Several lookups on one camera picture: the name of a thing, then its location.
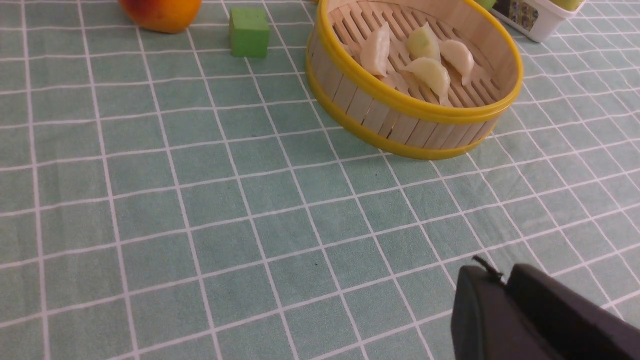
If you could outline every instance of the yellow rim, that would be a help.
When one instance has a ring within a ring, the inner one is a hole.
[[[347,131],[354,134],[362,141],[367,142],[384,151],[404,156],[406,158],[421,160],[442,160],[465,154],[466,152],[471,151],[474,147],[478,146],[484,140],[484,138],[486,138],[485,135],[480,140],[467,146],[442,150],[420,149],[417,147],[407,146],[405,144],[394,142],[360,125],[349,115],[345,114],[336,104],[333,103],[333,101],[331,101],[331,99],[329,99],[329,97],[323,92],[322,88],[318,84],[316,76],[311,69],[311,60],[309,58],[308,49],[306,67],[309,87],[311,88],[311,91],[313,91],[320,105],[322,105],[322,107],[326,110],[326,112],[331,115],[331,117]],[[487,134],[491,133],[491,131],[493,131],[493,127],[491,128],[491,130],[489,130],[489,132],[487,132]]]
[[[504,29],[500,22],[487,12],[482,6],[478,5],[474,0],[462,0],[473,9],[477,10],[486,20],[500,32],[503,39],[508,43],[509,48],[516,60],[518,71],[518,79],[514,89],[503,99],[486,106],[477,108],[450,108],[446,106],[430,104],[403,94],[393,88],[382,83],[373,75],[364,70],[352,57],[347,54],[344,48],[339,44],[337,37],[331,32],[333,29],[329,23],[327,16],[326,1],[319,2],[317,13],[317,31],[320,41],[324,46],[324,50],[333,60],[334,64],[342,71],[355,85],[373,96],[377,100],[384,102],[391,108],[401,111],[411,117],[417,119],[431,119],[437,122],[447,124],[473,124],[476,122],[485,122],[499,116],[509,105],[518,97],[524,68],[518,47],[514,43],[511,35]]]

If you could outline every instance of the peach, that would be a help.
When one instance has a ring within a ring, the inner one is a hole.
[[[198,15],[202,0],[118,0],[139,26],[161,33],[179,33]]]

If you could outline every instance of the wooden slat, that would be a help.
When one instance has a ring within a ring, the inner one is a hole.
[[[387,105],[374,100],[371,103],[369,112],[364,117],[362,125],[368,127],[371,131],[377,134],[378,131],[380,131],[382,124],[385,122],[390,110],[391,109]]]
[[[369,35],[379,26],[377,24],[371,24],[372,27],[364,21],[362,18],[362,9],[357,3],[351,3],[348,6],[350,10],[350,17],[353,20],[353,24],[358,28],[358,32],[363,35],[363,38],[369,38]]]
[[[425,149],[439,149],[442,144],[449,137],[453,129],[456,128],[456,125],[450,124],[438,124],[436,128],[433,130],[433,134],[429,137],[426,143],[424,143],[423,148]]]
[[[342,80],[340,80],[338,90],[335,92],[335,96],[333,97],[333,103],[336,104],[340,110],[346,113],[357,88],[358,87],[351,80],[346,76],[343,76]]]
[[[395,4],[414,8],[420,12],[431,13],[444,17],[457,9],[459,3],[463,1],[443,1],[443,0],[393,0]]]
[[[324,90],[324,94],[329,97],[329,99],[333,99],[335,97],[336,91],[338,91],[338,86],[342,81],[342,77],[344,74],[332,63],[329,70],[327,70],[326,74],[323,76],[324,78],[319,79],[320,86]]]
[[[457,125],[455,129],[451,131],[451,134],[447,136],[447,138],[445,139],[445,142],[442,144],[440,148],[453,149],[456,146],[458,146],[458,143],[460,143],[460,140],[462,140],[463,136],[465,136],[465,134],[469,130],[469,127],[470,125]]]
[[[362,46],[366,37],[363,36],[356,23],[353,21],[353,18],[351,16],[351,9],[349,9],[348,6],[342,6],[336,9],[336,11],[340,11],[340,13],[342,14],[342,24],[347,28],[349,34],[351,34],[351,36],[358,42],[358,44]]]
[[[448,24],[460,24],[463,25],[464,18],[473,13],[478,16],[477,12],[467,5],[464,1],[451,1],[454,3],[453,9],[450,12],[442,12],[441,9],[429,10],[427,13],[433,17],[440,19]]]
[[[404,77],[397,72],[389,72],[389,74],[382,79],[382,82],[403,94],[409,95],[409,85],[406,83]]]
[[[455,98],[457,103],[460,103],[460,107],[472,108],[474,106],[484,105],[483,102],[472,99],[471,94],[465,90],[465,86],[462,86],[462,77],[460,76],[460,73],[458,73],[450,63],[445,61],[444,58],[442,59],[442,65],[447,69],[449,77],[451,78],[449,93],[453,94],[453,96],[450,95],[449,98]]]
[[[331,69],[333,62],[331,61],[329,54],[327,54],[326,51],[324,50],[321,42],[319,42],[316,46],[317,46],[316,47],[317,60],[314,65],[314,74],[316,75],[316,77],[320,75],[319,82],[320,84],[322,84],[325,77],[328,75],[328,72]]]
[[[420,23],[416,20],[416,18],[412,14],[412,10],[407,8],[406,6],[400,6],[398,4],[394,4],[394,8],[398,9],[404,21],[411,26],[412,30],[418,30],[420,28]]]
[[[474,136],[474,138],[471,139],[471,142],[474,143],[474,142],[482,139],[483,136],[487,135],[489,133],[489,131],[491,131],[491,128],[495,125],[495,123],[497,121],[498,121],[498,118],[495,118],[493,120],[489,120],[489,121],[485,122],[484,125],[482,125],[480,130],[477,132],[477,134]]]
[[[369,94],[365,93],[364,90],[358,88],[351,100],[351,104],[349,104],[347,115],[349,115],[353,120],[362,123],[372,102],[373,98]]]
[[[422,147],[438,125],[437,122],[420,120],[406,141],[409,146]]]
[[[474,70],[477,71],[477,69],[482,69],[482,68],[474,67]],[[471,87],[474,88],[474,90],[476,91],[476,94],[480,96],[480,98],[482,98],[482,101],[485,104],[490,104],[494,101],[493,97],[487,92],[487,89],[484,86],[482,86],[481,80],[471,82]]]
[[[388,139],[399,143],[406,143],[417,124],[418,119],[415,117],[400,114],[400,117],[394,125],[394,130],[391,132]]]
[[[399,117],[400,117],[400,112],[397,110],[391,109],[387,114],[385,121],[382,123],[382,126],[380,127],[380,131],[378,131],[378,135],[384,138],[388,137],[389,133],[391,133],[391,131],[393,130],[394,125],[396,124],[396,121],[398,120]]]
[[[399,26],[399,29],[404,35],[402,39],[409,38],[409,35],[413,33],[413,29],[411,24],[402,16],[401,7],[390,3],[378,3],[378,6],[383,10],[383,13],[386,14],[388,20],[394,21]]]
[[[351,36],[351,33],[345,26],[344,16],[339,9],[336,9],[329,13],[329,18],[333,20],[333,30],[338,35],[339,40],[342,40],[342,43],[347,45],[351,51],[355,54],[359,54],[361,47],[358,40]]]
[[[328,12],[333,11],[333,9],[339,8],[344,5],[348,5],[350,3],[354,3],[358,0],[326,0],[327,6],[326,9]]]
[[[318,63],[320,58],[322,57],[321,53],[324,53],[323,45],[320,41],[316,42],[316,46],[313,48],[313,55],[311,56],[311,68],[314,70],[314,73],[317,74],[316,69],[318,67]]]
[[[465,135],[462,136],[462,139],[460,139],[460,142],[458,142],[456,144],[456,147],[463,147],[463,146],[467,146],[470,143],[472,143],[471,140],[473,140],[473,138],[476,136],[476,134],[478,134],[478,131],[480,131],[480,129],[482,128],[483,125],[484,125],[483,122],[479,122],[477,124],[473,124],[473,125],[469,126],[469,128],[467,129],[467,132],[465,133]]]
[[[314,27],[311,32],[311,41],[309,41],[309,55],[313,58],[313,55],[316,51],[316,44],[320,41],[320,36],[318,35],[317,26]]]

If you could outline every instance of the label on container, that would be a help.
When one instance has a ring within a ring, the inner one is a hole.
[[[538,20],[538,10],[522,0],[497,0],[493,9],[527,31]]]

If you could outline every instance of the green grid tablecloth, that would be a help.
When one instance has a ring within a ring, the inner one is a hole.
[[[230,56],[233,6],[268,11],[265,60]],[[313,100],[315,7],[206,1],[160,35],[114,0],[0,0],[2,359],[452,359],[474,254],[640,325],[640,2],[512,32],[521,96],[434,163]]]

